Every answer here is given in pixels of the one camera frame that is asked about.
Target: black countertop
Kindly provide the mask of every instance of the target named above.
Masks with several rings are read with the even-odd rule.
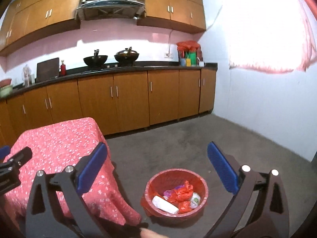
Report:
[[[132,67],[114,67],[114,68],[107,68],[107,69],[100,69],[100,70],[91,70],[91,71],[84,71],[78,72],[74,74],[69,74],[63,77],[58,77],[54,79],[50,79],[44,82],[35,83],[29,87],[23,88],[15,88],[13,89],[12,93],[4,98],[0,98],[0,101],[4,99],[8,99],[19,94],[23,94],[29,90],[36,89],[43,86],[48,86],[50,84],[63,82],[67,80],[74,80],[80,79],[84,77],[92,77],[104,74],[115,74],[115,73],[129,73],[129,72],[140,72],[140,71],[150,71],[150,70],[198,70],[198,69],[210,69],[216,71],[218,69],[217,63],[208,63],[206,67],[182,67],[182,66],[132,66]]]

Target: pink tablecloth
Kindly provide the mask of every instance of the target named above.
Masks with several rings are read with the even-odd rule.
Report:
[[[50,174],[60,172],[68,165],[75,165],[81,157],[89,155],[100,141],[107,145],[92,118],[60,122],[21,134],[5,161],[26,146],[32,149],[33,157],[20,169],[21,185],[6,194],[13,210],[25,215],[32,183],[38,170],[43,169]],[[114,167],[110,161],[108,145],[107,148],[108,157],[104,165],[90,191],[82,197],[95,216],[120,225],[137,225],[141,216],[122,198],[112,175]],[[64,214],[71,216],[61,192],[58,192],[58,197]]]

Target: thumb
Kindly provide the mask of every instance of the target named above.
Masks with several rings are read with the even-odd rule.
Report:
[[[168,237],[157,234],[149,229],[141,228],[141,238],[168,238]]]

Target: concrete floor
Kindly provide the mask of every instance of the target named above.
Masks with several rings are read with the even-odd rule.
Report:
[[[116,138],[108,138],[112,161],[122,194],[143,216],[148,228],[173,237],[203,237],[228,205],[231,194],[224,189],[207,159],[206,148],[214,141],[220,149],[233,155],[240,164],[267,173],[278,169],[286,190],[290,235],[307,217],[317,200],[316,168],[303,158],[254,132],[227,120],[207,114],[155,129]],[[169,168],[186,168],[201,175],[208,184],[209,198],[204,214],[195,223],[178,227],[161,226],[146,217],[140,198],[148,180]],[[237,228],[246,223],[252,206]]]

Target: metal bolt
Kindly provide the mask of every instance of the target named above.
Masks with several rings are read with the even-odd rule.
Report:
[[[39,170],[37,171],[36,175],[37,176],[42,176],[44,174],[44,171],[43,170]]]
[[[272,170],[272,174],[273,174],[274,176],[278,176],[278,171],[277,171],[276,169],[273,169],[273,170]]]
[[[248,165],[243,165],[242,166],[242,170],[245,171],[245,172],[249,172],[251,170],[251,168]]]
[[[65,172],[66,172],[66,173],[71,173],[73,170],[74,170],[74,167],[73,167],[73,166],[67,166],[67,167],[65,168]]]

